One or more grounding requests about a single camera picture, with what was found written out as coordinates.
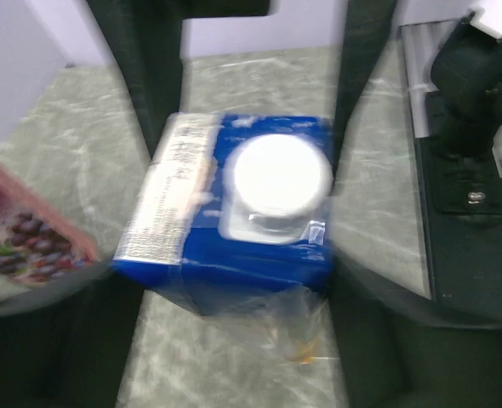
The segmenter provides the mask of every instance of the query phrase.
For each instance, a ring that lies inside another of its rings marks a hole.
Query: gray marble surface
[[[336,55],[328,48],[196,59],[183,111],[331,116]],[[404,89],[391,49],[352,123],[333,236],[348,253],[425,294]],[[23,119],[0,160],[115,248],[145,174],[145,147],[114,69],[63,70]],[[21,290],[0,280],[0,296]],[[334,347],[296,365],[249,349],[207,321],[147,294],[119,404],[149,407],[345,406]]]

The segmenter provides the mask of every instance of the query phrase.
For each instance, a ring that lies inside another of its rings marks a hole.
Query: plastic cap
[[[229,157],[229,187],[250,213],[297,218],[327,196],[332,173],[327,157],[312,143],[287,134],[252,138]]]

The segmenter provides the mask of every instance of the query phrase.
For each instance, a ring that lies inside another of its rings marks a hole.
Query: pink packaging
[[[98,259],[96,245],[0,164],[0,274],[41,286]]]

